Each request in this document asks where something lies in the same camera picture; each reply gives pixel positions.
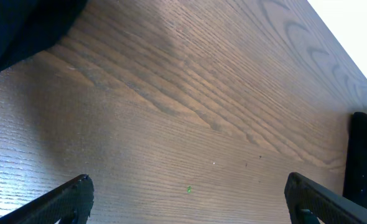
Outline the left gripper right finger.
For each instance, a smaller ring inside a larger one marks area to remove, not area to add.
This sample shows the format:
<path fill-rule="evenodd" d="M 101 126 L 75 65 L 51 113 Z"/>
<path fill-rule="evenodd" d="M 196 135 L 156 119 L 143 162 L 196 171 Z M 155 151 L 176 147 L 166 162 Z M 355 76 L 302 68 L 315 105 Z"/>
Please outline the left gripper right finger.
<path fill-rule="evenodd" d="M 291 172 L 284 189 L 292 223 L 363 223 L 367 209 L 339 196 L 297 172 Z"/>

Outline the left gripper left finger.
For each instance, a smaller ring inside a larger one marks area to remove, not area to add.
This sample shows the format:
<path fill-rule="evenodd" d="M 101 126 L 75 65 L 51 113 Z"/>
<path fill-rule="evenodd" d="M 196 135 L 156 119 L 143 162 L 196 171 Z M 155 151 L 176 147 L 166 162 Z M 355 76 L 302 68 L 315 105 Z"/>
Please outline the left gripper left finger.
<path fill-rule="evenodd" d="M 93 204 L 93 182 L 89 175 L 81 174 L 0 217 L 0 224 L 86 224 Z"/>

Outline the black fabric storage container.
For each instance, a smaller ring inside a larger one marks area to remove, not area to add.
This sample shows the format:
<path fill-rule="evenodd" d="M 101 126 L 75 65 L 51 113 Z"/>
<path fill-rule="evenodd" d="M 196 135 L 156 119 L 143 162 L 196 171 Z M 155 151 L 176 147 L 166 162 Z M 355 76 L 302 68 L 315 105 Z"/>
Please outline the black fabric storage container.
<path fill-rule="evenodd" d="M 343 196 L 367 209 L 367 114 L 355 112 L 349 125 Z"/>

